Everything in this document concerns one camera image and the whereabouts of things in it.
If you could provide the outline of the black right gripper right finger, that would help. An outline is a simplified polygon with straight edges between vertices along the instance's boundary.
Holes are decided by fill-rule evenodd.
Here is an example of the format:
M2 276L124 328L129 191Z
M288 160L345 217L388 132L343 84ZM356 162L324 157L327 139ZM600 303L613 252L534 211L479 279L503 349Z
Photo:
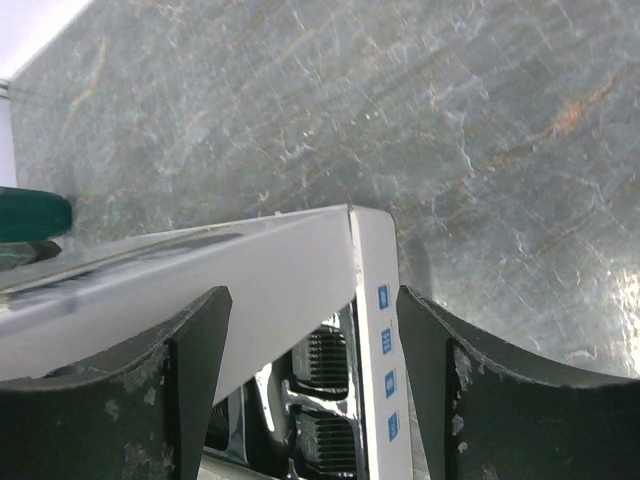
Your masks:
M635 479L639 383L531 353L410 287L399 337L434 479Z

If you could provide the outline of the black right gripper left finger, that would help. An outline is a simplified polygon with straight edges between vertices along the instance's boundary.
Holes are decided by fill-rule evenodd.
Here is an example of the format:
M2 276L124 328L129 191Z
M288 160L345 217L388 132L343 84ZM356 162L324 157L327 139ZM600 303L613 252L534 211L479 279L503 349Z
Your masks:
M214 287L101 353L2 382L2 478L196 478L231 307Z

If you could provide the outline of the white cardboard box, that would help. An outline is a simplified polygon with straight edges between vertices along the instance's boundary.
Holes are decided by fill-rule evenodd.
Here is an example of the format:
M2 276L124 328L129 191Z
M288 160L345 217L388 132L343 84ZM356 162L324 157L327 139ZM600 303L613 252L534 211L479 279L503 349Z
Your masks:
M395 229L378 210L340 205L149 234L6 271L1 384L101 353L214 287L228 289L232 307L213 406L353 303L365 479L412 477ZM202 452L194 479L225 478L278 479Z

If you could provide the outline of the black comb guard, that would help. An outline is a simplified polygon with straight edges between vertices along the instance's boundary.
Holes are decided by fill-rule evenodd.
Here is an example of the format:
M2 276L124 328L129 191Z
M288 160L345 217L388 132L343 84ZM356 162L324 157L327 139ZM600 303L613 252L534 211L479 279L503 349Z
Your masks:
M292 349L291 356L298 384L335 395L348 391L347 346L341 330L318 328Z
M357 475L355 438L347 420L302 410L296 416L296 426L296 449L308 472L333 478Z

